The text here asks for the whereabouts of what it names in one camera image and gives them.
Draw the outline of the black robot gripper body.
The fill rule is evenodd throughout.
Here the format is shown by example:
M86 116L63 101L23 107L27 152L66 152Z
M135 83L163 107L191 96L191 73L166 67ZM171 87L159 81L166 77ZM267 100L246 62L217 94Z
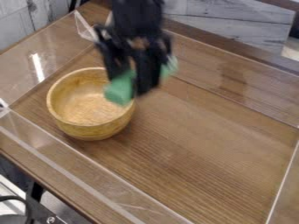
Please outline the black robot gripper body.
M96 24L96 46L106 59L133 57L138 51L167 59L173 41L163 31L165 0L111 0L111 19Z

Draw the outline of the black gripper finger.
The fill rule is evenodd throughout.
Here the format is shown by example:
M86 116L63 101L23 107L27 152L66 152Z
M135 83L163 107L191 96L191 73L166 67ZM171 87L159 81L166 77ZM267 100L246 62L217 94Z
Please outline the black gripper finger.
M129 44L123 42L98 42L96 47L103 56L107 77L112 81L131 68Z
M135 91L138 95L147 94L161 83L162 67L167 56L162 51L143 50L135 53Z

